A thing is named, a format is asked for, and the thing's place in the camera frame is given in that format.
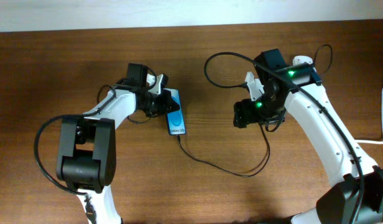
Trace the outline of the blue smartphone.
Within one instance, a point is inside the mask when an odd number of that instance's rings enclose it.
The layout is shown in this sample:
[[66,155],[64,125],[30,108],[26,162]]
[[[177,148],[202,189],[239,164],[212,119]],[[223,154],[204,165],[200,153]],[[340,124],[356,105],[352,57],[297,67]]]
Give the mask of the blue smartphone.
[[179,109],[176,111],[173,111],[166,115],[167,119],[167,127],[169,135],[183,135],[187,133],[185,121],[183,117],[183,111],[182,111],[182,104],[180,101],[180,95],[178,90],[176,89],[169,89],[171,92],[171,97],[173,101],[175,101],[179,105]]

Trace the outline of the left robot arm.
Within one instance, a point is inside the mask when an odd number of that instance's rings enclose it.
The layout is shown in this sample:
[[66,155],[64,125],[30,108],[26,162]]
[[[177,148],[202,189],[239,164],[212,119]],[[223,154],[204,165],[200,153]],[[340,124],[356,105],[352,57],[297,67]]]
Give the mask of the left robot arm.
[[89,223],[122,223],[111,183],[116,171],[116,129],[135,111],[148,118],[179,109],[168,76],[146,65],[130,63],[126,77],[110,85],[92,110],[62,120],[56,174],[74,191]]

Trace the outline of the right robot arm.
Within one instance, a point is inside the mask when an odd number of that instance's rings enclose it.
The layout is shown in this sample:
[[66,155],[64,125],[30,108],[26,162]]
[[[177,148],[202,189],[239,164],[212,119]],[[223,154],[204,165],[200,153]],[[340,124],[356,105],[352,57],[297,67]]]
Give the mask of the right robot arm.
[[247,73],[250,97],[235,103],[234,125],[279,127],[286,113],[301,126],[331,188],[316,205],[286,223],[382,223],[383,168],[352,137],[332,107],[313,62],[287,65],[278,49],[262,52]]

